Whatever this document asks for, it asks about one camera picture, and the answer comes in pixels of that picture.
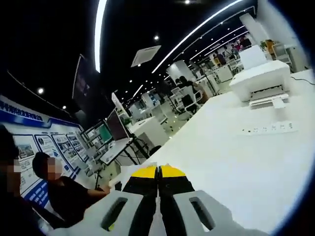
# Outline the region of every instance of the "white printer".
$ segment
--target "white printer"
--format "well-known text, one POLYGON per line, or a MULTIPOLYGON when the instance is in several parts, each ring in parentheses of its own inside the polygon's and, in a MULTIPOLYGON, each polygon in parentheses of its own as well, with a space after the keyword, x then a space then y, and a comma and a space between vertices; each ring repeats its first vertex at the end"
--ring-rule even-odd
POLYGON ((289 80, 290 67, 273 60, 236 74, 230 87, 241 101, 249 101, 250 106, 272 102, 283 107, 282 100, 288 98, 289 80))

